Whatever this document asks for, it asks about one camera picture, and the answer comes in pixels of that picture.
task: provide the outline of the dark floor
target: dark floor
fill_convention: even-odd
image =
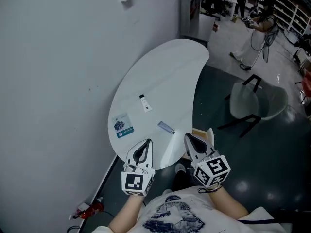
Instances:
[[[217,127],[233,120],[229,102],[224,97],[240,79],[221,70],[205,66],[198,80],[193,104],[193,126],[212,128],[215,149],[226,156],[231,172],[223,185],[249,211],[263,206],[272,212],[278,209],[310,210],[310,122],[291,107],[270,121],[256,125],[246,136],[239,135],[247,123],[223,130]],[[186,167],[188,161],[180,160]],[[105,210],[116,215],[127,199],[121,190],[123,162],[119,159],[101,191]],[[145,202],[170,188],[174,165],[155,175]],[[90,233],[106,226],[112,217],[99,213],[87,220],[82,232]]]

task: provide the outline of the white t-shirt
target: white t-shirt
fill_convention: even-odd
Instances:
[[[130,233],[285,233],[278,223],[243,224],[220,211],[202,186],[194,186],[153,199],[140,213]],[[241,220],[267,220],[273,217],[262,207]],[[100,226],[93,233],[113,233]]]

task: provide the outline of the baseboard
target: baseboard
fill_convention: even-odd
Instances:
[[[108,180],[108,178],[109,178],[109,175],[111,174],[112,169],[113,169],[113,167],[116,165],[118,159],[119,159],[118,156],[115,155],[115,157],[114,157],[114,159],[112,160],[112,162],[111,162],[111,164],[110,164],[110,166],[109,166],[107,172],[104,174],[104,177],[103,177],[103,179],[102,179],[100,185],[98,186],[96,193],[94,194],[94,196],[93,196],[93,198],[92,198],[92,203],[94,203],[95,200],[99,197],[100,192],[101,192],[101,190],[103,189],[104,185],[106,184],[106,182],[107,182],[107,180]],[[86,221],[87,221],[87,219],[83,219],[83,220],[82,220],[82,222],[81,222],[81,224],[80,224],[80,228],[81,228],[81,229],[80,229],[78,232],[81,232],[81,230],[83,229],[84,225],[86,224]]]

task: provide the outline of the kidney-shaped table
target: kidney-shaped table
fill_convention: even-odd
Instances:
[[[108,133],[116,154],[125,161],[138,142],[153,142],[153,168],[163,169],[185,153],[184,135],[192,131],[192,108],[196,84],[209,58],[201,44],[177,39],[166,42],[138,60],[122,80],[110,107]],[[144,112],[139,96],[152,107]],[[117,137],[114,117],[128,114],[134,132]],[[175,130],[171,134],[158,123]]]

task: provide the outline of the white bottle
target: white bottle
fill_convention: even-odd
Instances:
[[[147,102],[145,96],[144,96],[143,94],[141,94],[141,95],[139,96],[139,98],[140,98],[140,102],[141,102],[141,104],[142,104],[142,107],[144,108],[144,112],[151,111],[152,108],[151,108],[150,105],[148,104],[148,102]]]

